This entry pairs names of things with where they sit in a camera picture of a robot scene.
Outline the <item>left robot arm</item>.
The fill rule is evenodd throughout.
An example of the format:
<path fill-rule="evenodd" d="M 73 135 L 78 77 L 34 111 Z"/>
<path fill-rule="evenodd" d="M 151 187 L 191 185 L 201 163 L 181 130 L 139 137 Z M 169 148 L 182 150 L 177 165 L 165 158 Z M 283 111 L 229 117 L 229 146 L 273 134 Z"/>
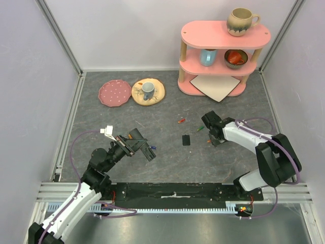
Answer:
<path fill-rule="evenodd" d="M 66 201 L 42 223 L 32 223 L 28 229 L 28 243 L 65 243 L 74 227 L 97 201 L 111 196 L 111 180 L 107 172 L 123 157 L 132 157 L 141 151 L 148 161 L 156 155 L 138 129 L 130 131 L 128 137 L 113 136 L 113 126 L 99 130 L 111 139 L 109 150 L 95 149 L 88 167 L 78 177 L 78 185 Z"/>

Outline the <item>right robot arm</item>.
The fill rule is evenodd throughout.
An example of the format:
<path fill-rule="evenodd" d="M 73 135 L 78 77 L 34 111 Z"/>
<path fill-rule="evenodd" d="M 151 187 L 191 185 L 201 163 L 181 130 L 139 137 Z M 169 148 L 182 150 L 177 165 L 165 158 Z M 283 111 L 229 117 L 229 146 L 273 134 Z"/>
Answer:
<path fill-rule="evenodd" d="M 288 182 L 293 176 L 300 180 L 301 163 L 284 134 L 270 135 L 252 129 L 245 120 L 221 119 L 214 111 L 202 116 L 209 130 L 209 138 L 214 146 L 234 142 L 255 154 L 258 169 L 239 176 L 234 180 L 233 196 L 246 199 L 251 191 L 264 186 L 273 188 Z"/>

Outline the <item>black remote control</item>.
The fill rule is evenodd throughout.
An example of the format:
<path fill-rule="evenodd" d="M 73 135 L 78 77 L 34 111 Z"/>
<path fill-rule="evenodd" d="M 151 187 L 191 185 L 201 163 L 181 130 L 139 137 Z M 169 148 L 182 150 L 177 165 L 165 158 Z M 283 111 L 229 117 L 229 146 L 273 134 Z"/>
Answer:
<path fill-rule="evenodd" d="M 144 156 L 149 162 L 156 158 L 155 153 L 150 147 L 142 146 L 141 152 L 144 154 Z"/>

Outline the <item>black battery cover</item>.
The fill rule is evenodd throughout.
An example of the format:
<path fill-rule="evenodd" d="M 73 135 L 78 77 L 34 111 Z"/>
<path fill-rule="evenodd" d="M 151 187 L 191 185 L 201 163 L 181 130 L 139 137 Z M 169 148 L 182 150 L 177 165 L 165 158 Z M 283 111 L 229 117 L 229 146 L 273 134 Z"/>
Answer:
<path fill-rule="evenodd" d="M 182 145 L 190 146 L 190 136 L 189 135 L 182 135 Z"/>

